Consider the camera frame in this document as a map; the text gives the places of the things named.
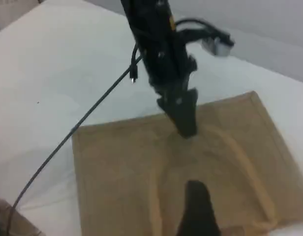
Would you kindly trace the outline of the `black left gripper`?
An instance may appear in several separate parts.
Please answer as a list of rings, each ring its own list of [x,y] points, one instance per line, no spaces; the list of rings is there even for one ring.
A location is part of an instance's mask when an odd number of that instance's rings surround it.
[[[137,36],[135,39],[142,53],[149,83],[159,95],[156,100],[159,108],[183,138],[195,136],[197,89],[184,91],[181,96],[167,94],[175,89],[186,90],[190,74],[197,70],[197,62],[187,54],[182,34],[174,31],[160,41],[146,36]]]

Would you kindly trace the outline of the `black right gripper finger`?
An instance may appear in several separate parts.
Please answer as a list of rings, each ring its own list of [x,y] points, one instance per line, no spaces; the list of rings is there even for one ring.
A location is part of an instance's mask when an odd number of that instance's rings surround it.
[[[209,191],[201,181],[189,180],[185,185],[184,211],[177,235],[221,235]]]

